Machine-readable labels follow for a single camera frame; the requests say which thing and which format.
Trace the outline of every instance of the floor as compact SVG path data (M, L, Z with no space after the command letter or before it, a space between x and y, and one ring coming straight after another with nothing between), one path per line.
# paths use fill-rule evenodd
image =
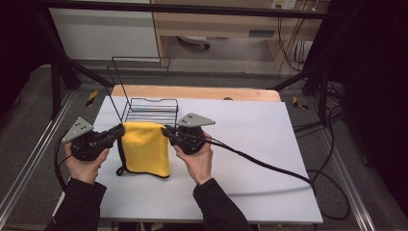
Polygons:
M172 58L169 76L166 79L152 79L147 74L143 79L133 80L134 83L264 89L296 74L296 71L287 67L276 70L272 57L266 52L266 43L262 40L209 38L209 41L211 48L206 50L173 38L168 50ZM106 68L92 68L109 77ZM56 138L78 115L93 122L106 94L92 80L81 78L83 85L80 90L66 90L62 84L63 93L72 97L72 103L59 124L53 124L50 120L52 100L50 71L47 67L33 72L21 92L19 103L0 120L0 155L2 160L8 160L0 165L3 172L0 175L0 199L3 201L0 221L6 223L3 230L42 230L50 220L59 194L52 167ZM302 95L303 84L303 81L299 81L280 92L293 126L317 121L319 95ZM85 107L93 90L99 90L98 96L91 107ZM293 105L294 96L298 100L297 106ZM328 106L334 108L338 100L329 99ZM49 126L57 128L49 138L45 138L43 133ZM331 140L328 129L306 135L311 131L296 133L296 136L299 137L298 145L306 168L316 169L327 158ZM324 172L342 185L346 192L352 193L353 189L347 188L344 176L339 174L342 173L339 169L344 165L358 195L352 198L359 201L350 202L357 204L357 207L353 207L351 214L343 220L323 217L324 223L318 225L318 230L408 230L408 218L388 194L375 168L364 165L359 145L346 119L339 119L333 124L333 132L336 158L330 161ZM38 141L48 145L41 149ZM340 191L324 177L319 178L317 187L322 211L334 217L342 217L347 206ZM360 218L359 211L366 211L369 220ZM364 227L362 221L367 221L364 224L371 226ZM108 225L101 222L101 228ZM311 225L302 224L265 224L261 227L262 230L313 230Z

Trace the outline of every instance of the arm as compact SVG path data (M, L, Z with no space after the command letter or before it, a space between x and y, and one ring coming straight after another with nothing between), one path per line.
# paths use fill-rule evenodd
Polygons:
M215 179L197 185L193 196L203 213L205 230L252 230L241 210Z
M241 210L211 177L213 150L210 144L204 144L193 155L186 155L176 145L174 149L177 157L186 163L191 178L197 184L193 196L203 213L205 230L252 230Z
M106 160L105 149L93 162L81 162L71 156L70 143L65 145L66 166L71 178L66 186L64 200L45 231L97 230L99 206L106 187L96 183L98 169Z

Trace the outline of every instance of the hand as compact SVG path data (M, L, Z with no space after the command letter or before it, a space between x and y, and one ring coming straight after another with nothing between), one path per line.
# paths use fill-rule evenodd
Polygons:
M207 140L211 139L211 136L205 132L204 136ZM206 142L197 153L192 155L186 155L177 145L174 145L174 149L176 150L177 157L186 163L187 170L197 185L202 185L211 179L213 150L209 143Z
M101 165L107 159L108 154L109 148L106 148L101 152L99 157L92 162L82 162L74 157L70 157L66 159L65 164L68 167L72 178L93 185L96 176L98 175L98 169L101 168ZM71 143L65 145L65 155L66 157L72 155Z

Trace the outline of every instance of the power outlet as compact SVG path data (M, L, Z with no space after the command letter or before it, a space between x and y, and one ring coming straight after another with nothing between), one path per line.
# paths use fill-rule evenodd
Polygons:
M285 5L285 0L273 0L270 8L271 9L283 9L284 5Z
M296 0L285 0L282 9L293 10L294 4L296 4Z

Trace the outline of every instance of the person's left hand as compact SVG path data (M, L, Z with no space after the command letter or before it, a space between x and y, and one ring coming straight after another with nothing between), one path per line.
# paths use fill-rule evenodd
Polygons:
M71 143L67 143L64 148L66 157L71 156ZM68 167L72 178L93 185L96 176L98 175L98 169L101 168L101 165L107 159L108 154L109 148L106 148L101 152L99 157L92 162L82 162L72 156L66 159L65 164Z

